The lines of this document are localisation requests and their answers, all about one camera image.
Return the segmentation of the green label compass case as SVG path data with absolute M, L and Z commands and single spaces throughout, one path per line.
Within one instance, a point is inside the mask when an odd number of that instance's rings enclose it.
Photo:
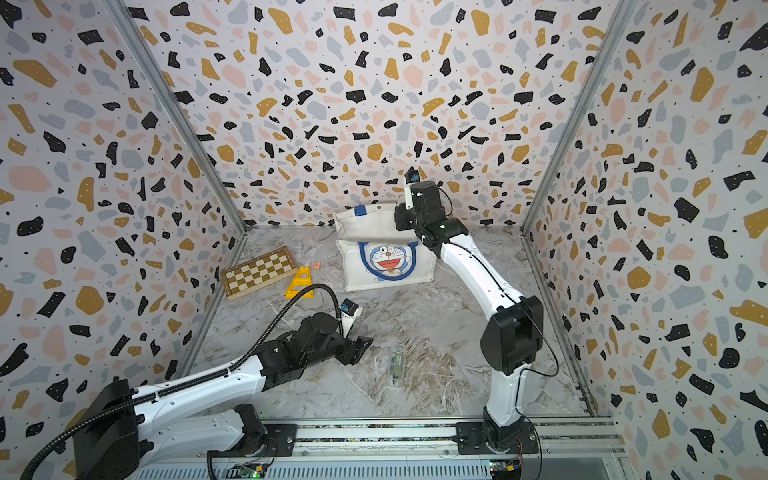
M 394 388 L 401 388 L 405 377 L 406 347 L 402 342 L 396 342 L 390 350 L 389 379 Z

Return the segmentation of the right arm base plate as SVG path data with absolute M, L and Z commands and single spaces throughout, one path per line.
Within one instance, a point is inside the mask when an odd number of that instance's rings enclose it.
M 460 455 L 537 454 L 537 434 L 526 420 L 506 427 L 493 422 L 459 422 L 455 426 L 454 442 Z

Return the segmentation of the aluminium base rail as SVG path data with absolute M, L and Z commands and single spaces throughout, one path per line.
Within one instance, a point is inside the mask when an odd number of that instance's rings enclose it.
M 135 479 L 631 479 L 613 423 L 533 417 L 511 448 L 481 442 L 470 418 L 284 420 L 251 454 L 200 451 Z

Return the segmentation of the white Doraemon canvas bag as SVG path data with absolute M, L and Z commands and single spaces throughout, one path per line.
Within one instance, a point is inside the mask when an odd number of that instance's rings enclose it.
M 399 231 L 396 205 L 359 205 L 334 215 L 345 290 L 366 291 L 434 280 L 437 258 L 411 230 Z

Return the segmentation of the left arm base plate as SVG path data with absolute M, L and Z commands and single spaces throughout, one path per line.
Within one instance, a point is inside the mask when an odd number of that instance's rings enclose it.
M 231 457 L 261 456 L 267 458 L 291 457 L 297 438 L 298 425 L 294 423 L 267 424 L 255 432 L 245 433 L 234 447 L 227 451 Z

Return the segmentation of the yellow plastic triangular stand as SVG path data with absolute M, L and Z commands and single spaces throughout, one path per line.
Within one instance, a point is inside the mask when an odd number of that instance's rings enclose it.
M 284 298 L 295 298 L 301 290 L 310 286 L 312 283 L 311 269 L 309 267 L 300 267 L 291 279 L 289 287 L 284 293 Z

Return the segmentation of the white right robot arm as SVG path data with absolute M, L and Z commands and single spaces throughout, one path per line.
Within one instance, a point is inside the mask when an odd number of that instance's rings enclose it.
M 522 393 L 545 343 L 543 305 L 502 278 L 462 221 L 446 212 L 442 197 L 435 182 L 408 173 L 403 200 L 395 207 L 395 226 L 399 231 L 413 231 L 424 247 L 450 267 L 486 317 L 480 349 L 492 378 L 481 432 L 487 447 L 505 452 L 517 445 L 515 438 L 525 425 Z

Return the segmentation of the wooden folding chess board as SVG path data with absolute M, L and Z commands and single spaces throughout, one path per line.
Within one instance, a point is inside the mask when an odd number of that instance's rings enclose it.
M 223 274 L 223 286 L 228 300 L 234 301 L 292 277 L 298 271 L 286 246 L 236 265 Z

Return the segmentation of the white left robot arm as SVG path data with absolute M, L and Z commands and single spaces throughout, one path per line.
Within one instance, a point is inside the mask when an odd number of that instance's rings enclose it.
M 126 479 L 150 463 L 202 452 L 275 456 L 279 443 L 250 399 L 329 359 L 355 365 L 372 342 L 349 338 L 336 318 L 316 313 L 245 359 L 138 389 L 121 380 L 98 395 L 86 412 L 93 423 L 74 436 L 76 476 Z

